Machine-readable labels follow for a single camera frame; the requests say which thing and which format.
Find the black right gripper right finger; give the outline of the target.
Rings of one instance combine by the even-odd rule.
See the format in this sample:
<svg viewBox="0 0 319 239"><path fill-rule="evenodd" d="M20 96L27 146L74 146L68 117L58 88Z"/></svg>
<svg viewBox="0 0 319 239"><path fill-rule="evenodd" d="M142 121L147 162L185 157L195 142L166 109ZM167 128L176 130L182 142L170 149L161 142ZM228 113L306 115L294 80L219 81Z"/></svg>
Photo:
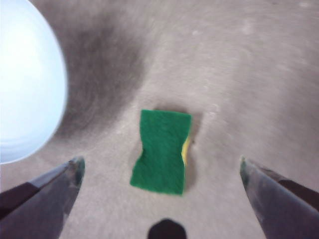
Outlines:
<svg viewBox="0 0 319 239"><path fill-rule="evenodd" d="M268 239L317 239L319 194L257 162L241 158L240 176Z"/></svg>

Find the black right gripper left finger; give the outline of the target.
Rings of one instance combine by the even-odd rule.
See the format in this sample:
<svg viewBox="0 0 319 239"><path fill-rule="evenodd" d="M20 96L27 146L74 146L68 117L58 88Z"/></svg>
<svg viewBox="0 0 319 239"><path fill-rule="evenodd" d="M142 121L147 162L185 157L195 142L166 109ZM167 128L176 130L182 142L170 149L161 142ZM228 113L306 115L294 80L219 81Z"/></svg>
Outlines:
<svg viewBox="0 0 319 239"><path fill-rule="evenodd" d="M75 157L0 194L2 239L57 239L73 208L85 174Z"/></svg>

